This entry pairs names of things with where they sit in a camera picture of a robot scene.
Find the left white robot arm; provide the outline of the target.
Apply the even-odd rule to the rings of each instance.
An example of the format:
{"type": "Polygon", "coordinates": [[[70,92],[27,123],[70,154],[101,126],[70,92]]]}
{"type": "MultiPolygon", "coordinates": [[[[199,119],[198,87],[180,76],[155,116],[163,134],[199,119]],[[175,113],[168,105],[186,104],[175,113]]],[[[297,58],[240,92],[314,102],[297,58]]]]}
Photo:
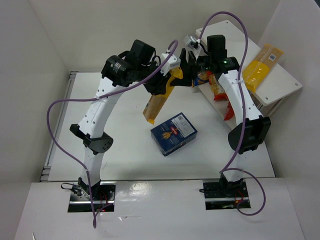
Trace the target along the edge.
{"type": "Polygon", "coordinates": [[[101,80],[85,116],[69,130],[84,145],[84,170],[78,178],[82,192],[94,197],[101,184],[100,171],[106,151],[114,140],[105,133],[105,125],[122,93],[143,85],[153,96],[164,95],[170,71],[180,65],[174,56],[178,42],[173,41],[157,58],[156,49],[136,39],[130,50],[109,57],[101,71],[101,80]]]}

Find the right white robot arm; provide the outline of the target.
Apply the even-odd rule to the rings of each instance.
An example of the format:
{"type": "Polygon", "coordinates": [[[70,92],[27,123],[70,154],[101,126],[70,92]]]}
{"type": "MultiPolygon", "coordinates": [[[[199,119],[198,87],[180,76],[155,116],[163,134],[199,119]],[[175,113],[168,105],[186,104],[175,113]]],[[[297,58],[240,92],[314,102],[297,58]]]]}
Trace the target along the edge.
{"type": "Polygon", "coordinates": [[[200,39],[186,36],[184,42],[190,50],[182,49],[180,54],[183,78],[174,80],[171,85],[191,87],[201,73],[209,71],[217,85],[223,88],[234,112],[236,127],[228,134],[228,143],[234,153],[220,172],[218,188],[224,197],[233,197],[244,186],[246,153],[255,151],[263,143],[271,120],[258,110],[246,88],[241,73],[243,62],[227,56],[224,35],[208,36],[203,56],[200,55],[203,50],[200,39]]]}

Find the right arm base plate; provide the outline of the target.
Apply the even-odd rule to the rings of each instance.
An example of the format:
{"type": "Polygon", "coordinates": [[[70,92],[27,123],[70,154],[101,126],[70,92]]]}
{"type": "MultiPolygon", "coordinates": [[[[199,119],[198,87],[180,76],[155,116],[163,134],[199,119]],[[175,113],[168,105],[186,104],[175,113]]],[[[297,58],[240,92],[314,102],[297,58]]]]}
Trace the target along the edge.
{"type": "Polygon", "coordinates": [[[227,182],[225,178],[204,180],[199,190],[204,196],[205,209],[229,210],[250,209],[250,199],[246,182],[241,179],[236,182],[227,182]]]}

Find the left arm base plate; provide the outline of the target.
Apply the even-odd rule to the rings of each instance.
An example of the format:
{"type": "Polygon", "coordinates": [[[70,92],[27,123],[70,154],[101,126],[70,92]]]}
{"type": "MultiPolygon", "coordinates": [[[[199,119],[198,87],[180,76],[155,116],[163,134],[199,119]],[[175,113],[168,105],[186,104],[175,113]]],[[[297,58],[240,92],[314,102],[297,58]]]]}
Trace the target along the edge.
{"type": "MultiPolygon", "coordinates": [[[[91,199],[75,182],[63,182],[61,189],[70,191],[68,213],[88,213],[92,211],[91,199]]],[[[93,194],[93,208],[95,212],[113,212],[115,209],[116,183],[102,181],[93,194]]]]}

